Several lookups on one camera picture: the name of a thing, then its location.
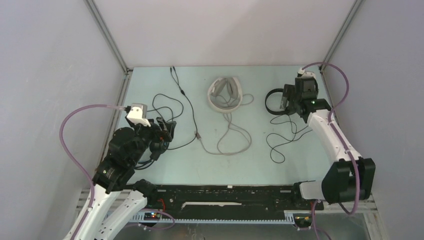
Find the black headphones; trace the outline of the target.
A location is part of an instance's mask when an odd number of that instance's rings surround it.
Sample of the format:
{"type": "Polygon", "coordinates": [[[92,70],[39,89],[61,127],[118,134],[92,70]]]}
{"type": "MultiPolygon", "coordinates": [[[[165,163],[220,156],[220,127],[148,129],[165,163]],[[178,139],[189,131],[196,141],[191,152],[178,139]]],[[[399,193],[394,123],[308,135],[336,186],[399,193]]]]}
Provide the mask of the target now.
{"type": "Polygon", "coordinates": [[[278,96],[281,98],[283,93],[283,88],[275,88],[266,94],[264,105],[269,114],[273,116],[284,116],[289,114],[288,110],[280,108],[280,100],[278,96]]]}

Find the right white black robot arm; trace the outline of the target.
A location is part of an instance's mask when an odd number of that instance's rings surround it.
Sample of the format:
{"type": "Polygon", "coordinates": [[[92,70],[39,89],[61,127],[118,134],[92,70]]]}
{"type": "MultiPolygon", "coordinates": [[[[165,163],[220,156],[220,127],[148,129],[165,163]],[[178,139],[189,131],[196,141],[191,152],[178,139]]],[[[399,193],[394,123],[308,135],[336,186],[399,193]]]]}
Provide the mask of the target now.
{"type": "Polygon", "coordinates": [[[298,76],[294,84],[285,84],[282,91],[284,114],[297,114],[317,135],[331,163],[321,180],[298,184],[291,194],[291,204],[304,209],[311,200],[329,204],[367,200],[371,195],[376,164],[364,158],[347,140],[331,115],[327,100],[318,97],[317,80],[312,76],[298,76]]]}

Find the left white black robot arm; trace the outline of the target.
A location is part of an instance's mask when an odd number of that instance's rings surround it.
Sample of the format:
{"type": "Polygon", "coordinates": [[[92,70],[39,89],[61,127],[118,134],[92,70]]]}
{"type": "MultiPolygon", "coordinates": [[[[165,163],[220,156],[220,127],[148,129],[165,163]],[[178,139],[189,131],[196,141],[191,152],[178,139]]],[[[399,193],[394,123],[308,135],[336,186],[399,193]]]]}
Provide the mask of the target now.
{"type": "Polygon", "coordinates": [[[136,165],[150,150],[150,161],[156,161],[174,138],[177,123],[163,118],[128,121],[128,127],[117,129],[108,144],[104,160],[91,179],[93,189],[66,235],[67,240],[112,240],[130,218],[158,202],[158,188],[141,179],[129,186],[136,165]],[[131,189],[127,199],[109,217],[105,217],[112,203],[125,189],[131,189]]]}

